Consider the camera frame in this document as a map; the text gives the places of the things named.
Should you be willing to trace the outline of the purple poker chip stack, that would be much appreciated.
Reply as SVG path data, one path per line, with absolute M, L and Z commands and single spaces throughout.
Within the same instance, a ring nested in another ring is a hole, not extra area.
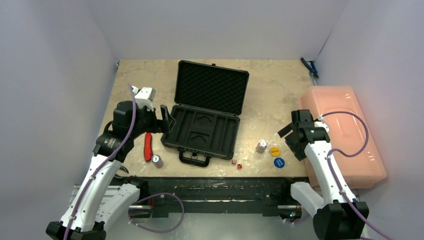
M 160 168 L 162 168 L 164 166 L 164 162 L 163 162 L 162 158 L 159 155 L 157 155 L 157 154 L 154 154 L 151 157 L 151 162 L 158 169 L 160 169 Z

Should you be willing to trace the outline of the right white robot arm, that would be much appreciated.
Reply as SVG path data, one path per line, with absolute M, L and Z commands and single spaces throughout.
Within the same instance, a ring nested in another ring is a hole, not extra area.
M 320 193 L 307 182 L 295 182 L 281 189 L 288 204 L 295 201 L 312 217 L 320 240 L 360 239 L 369 215 L 368 205 L 359 201 L 346 183 L 335 160 L 330 128 L 308 109 L 291 112 L 291 123 L 278 131 L 295 157 L 308 159 L 315 172 Z

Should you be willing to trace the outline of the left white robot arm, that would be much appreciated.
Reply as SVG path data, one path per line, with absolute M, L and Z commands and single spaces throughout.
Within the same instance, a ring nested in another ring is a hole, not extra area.
M 53 240 L 104 240 L 107 231 L 130 205 L 142 205 L 149 199 L 148 181 L 125 177 L 112 197 L 105 199 L 110 184 L 121 168 L 134 140 L 144 133 L 169 133 L 175 124 L 166 105 L 156 112 L 134 101 L 121 101 L 113 120 L 96 140 L 87 174 L 72 203 L 59 221 L 52 221 L 46 234 Z

